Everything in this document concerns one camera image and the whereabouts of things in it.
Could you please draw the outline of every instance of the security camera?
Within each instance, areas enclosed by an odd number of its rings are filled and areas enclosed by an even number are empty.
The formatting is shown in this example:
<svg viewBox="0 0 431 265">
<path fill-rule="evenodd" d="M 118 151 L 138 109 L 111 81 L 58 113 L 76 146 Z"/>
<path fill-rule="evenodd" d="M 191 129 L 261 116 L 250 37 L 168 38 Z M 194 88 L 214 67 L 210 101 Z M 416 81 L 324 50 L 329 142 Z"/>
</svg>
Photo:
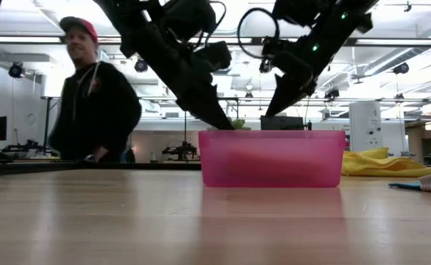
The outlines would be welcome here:
<svg viewBox="0 0 431 265">
<path fill-rule="evenodd" d="M 23 63 L 13 63 L 8 71 L 8 74 L 12 78 L 23 78 L 26 74 L 26 71 L 23 68 Z"/>
<path fill-rule="evenodd" d="M 143 59 L 138 59 L 137 62 L 135 63 L 134 68 L 138 73 L 143 73 L 143 72 L 149 70 L 149 65 Z"/>
<path fill-rule="evenodd" d="M 392 69 L 392 72 L 394 74 L 406 74 L 408 73 L 409 70 L 410 70 L 410 67 L 408 66 L 408 64 L 403 63 L 400 66 L 397 66 L 394 69 Z"/>
<path fill-rule="evenodd" d="M 336 99 L 340 96 L 338 88 L 332 88 L 325 93 L 324 99 Z"/>
<path fill-rule="evenodd" d="M 252 92 L 246 92 L 245 97 L 248 99 L 252 99 L 253 98 L 253 93 Z"/>
</svg>

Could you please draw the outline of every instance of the cable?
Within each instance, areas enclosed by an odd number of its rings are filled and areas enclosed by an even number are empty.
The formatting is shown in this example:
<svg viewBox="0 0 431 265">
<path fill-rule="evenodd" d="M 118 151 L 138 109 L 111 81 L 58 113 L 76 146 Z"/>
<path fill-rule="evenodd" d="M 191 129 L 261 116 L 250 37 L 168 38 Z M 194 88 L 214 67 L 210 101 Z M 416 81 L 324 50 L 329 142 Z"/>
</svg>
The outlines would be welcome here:
<svg viewBox="0 0 431 265">
<path fill-rule="evenodd" d="M 221 25 L 222 21 L 225 18 L 225 14 L 227 14 L 227 6 L 222 2 L 222 1 L 209 1 L 210 3 L 214 3 L 214 4 L 221 4 L 222 7 L 224 7 L 224 12 L 222 13 L 221 18 L 217 21 L 217 23 L 215 24 L 215 29 L 209 33 L 206 37 L 206 41 L 204 42 L 204 46 L 207 46 L 208 42 L 209 42 L 209 38 L 214 34 L 215 30 Z"/>
<path fill-rule="evenodd" d="M 396 84 L 396 89 L 397 89 L 397 95 L 399 94 L 399 75 L 396 74 L 395 75 L 395 84 Z M 405 131 L 405 123 L 404 123 L 404 129 L 402 130 L 402 105 L 399 103 L 397 103 L 397 107 L 399 108 L 399 126 L 400 126 L 400 136 L 402 137 L 402 151 L 405 152 L 405 135 L 404 135 L 404 131 Z"/>
<path fill-rule="evenodd" d="M 202 37 L 203 37 L 203 36 L 204 36 L 204 32 L 203 32 L 203 31 L 201 31 L 201 34 L 199 34 L 198 42 L 197 42 L 197 43 L 196 43 L 196 45 L 194 46 L 193 51 L 194 51 L 195 49 L 197 49 L 197 48 L 199 47 L 199 45 L 201 45 Z"/>
<path fill-rule="evenodd" d="M 307 107 L 305 108 L 305 117 L 304 117 L 305 121 L 307 121 L 307 111 L 309 110 L 309 103 L 310 103 L 310 96 L 309 96 L 309 99 L 307 100 Z"/>
<path fill-rule="evenodd" d="M 279 39 L 279 23 L 277 21 L 277 19 L 274 18 L 273 14 L 271 14 L 268 10 L 261 8 L 261 7 L 253 7 L 250 10 L 246 11 L 246 13 L 242 16 L 242 18 L 240 19 L 240 22 L 238 22 L 238 27 L 237 27 L 237 41 L 238 41 L 238 45 L 239 47 L 242 49 L 243 52 L 245 52 L 248 56 L 256 58 L 256 59 L 266 59 L 264 56 L 260 56 L 260 55 L 256 55 L 256 54 L 252 54 L 251 52 L 248 52 L 245 47 L 243 47 L 242 41 L 241 41 L 241 37 L 240 37 L 240 33 L 241 33 L 241 29 L 242 29 L 242 24 L 243 21 L 245 21 L 245 19 L 253 12 L 256 11 L 260 11 L 262 13 L 265 13 L 266 15 L 269 15 L 269 17 L 273 20 L 274 22 L 274 26 L 276 27 L 276 30 L 274 32 L 274 37 L 276 39 Z"/>
<path fill-rule="evenodd" d="M 15 130 L 15 79 L 11 79 L 11 126 Z"/>
</svg>

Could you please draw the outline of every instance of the support pole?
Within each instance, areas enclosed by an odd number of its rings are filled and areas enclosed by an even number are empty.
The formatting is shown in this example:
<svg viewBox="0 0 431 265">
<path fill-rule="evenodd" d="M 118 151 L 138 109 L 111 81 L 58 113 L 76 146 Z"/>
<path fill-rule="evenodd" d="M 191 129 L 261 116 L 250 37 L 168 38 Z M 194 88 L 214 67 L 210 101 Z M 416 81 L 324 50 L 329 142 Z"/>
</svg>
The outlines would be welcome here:
<svg viewBox="0 0 431 265">
<path fill-rule="evenodd" d="M 186 111 L 185 111 L 185 141 L 186 141 L 186 130 L 188 129 L 188 126 L 186 125 Z"/>
<path fill-rule="evenodd" d="M 240 101 L 237 98 L 237 119 L 238 119 L 238 106 L 240 105 Z"/>
<path fill-rule="evenodd" d="M 44 143 L 43 143 L 44 155 L 46 154 L 47 141 L 48 141 L 48 137 L 49 137 L 49 116 L 50 116 L 50 112 L 51 112 L 51 101 L 52 101 L 52 98 L 48 97 L 47 98 L 47 108 L 46 108 L 46 128 L 44 129 Z"/>
</svg>

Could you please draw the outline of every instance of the desk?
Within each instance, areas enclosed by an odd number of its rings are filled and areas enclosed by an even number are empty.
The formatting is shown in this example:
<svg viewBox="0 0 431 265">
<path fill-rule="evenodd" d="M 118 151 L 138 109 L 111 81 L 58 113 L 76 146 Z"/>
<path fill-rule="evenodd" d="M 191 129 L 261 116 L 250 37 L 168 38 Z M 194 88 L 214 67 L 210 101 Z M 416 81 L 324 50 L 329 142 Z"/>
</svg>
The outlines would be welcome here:
<svg viewBox="0 0 431 265">
<path fill-rule="evenodd" d="M 0 177 L 0 264 L 431 264 L 431 193 L 205 188 L 201 172 Z"/>
</svg>

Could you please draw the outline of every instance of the black hoodie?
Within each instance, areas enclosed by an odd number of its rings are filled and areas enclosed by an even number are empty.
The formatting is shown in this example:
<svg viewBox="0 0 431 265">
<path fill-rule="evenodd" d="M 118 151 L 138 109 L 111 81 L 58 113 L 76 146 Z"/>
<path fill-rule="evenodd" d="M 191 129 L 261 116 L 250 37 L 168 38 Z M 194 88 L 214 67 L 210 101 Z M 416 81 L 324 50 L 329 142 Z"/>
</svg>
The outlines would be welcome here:
<svg viewBox="0 0 431 265">
<path fill-rule="evenodd" d="M 80 160 L 100 146 L 117 162 L 142 107 L 126 77 L 109 63 L 94 63 L 65 80 L 50 147 L 64 160 Z"/>
</svg>

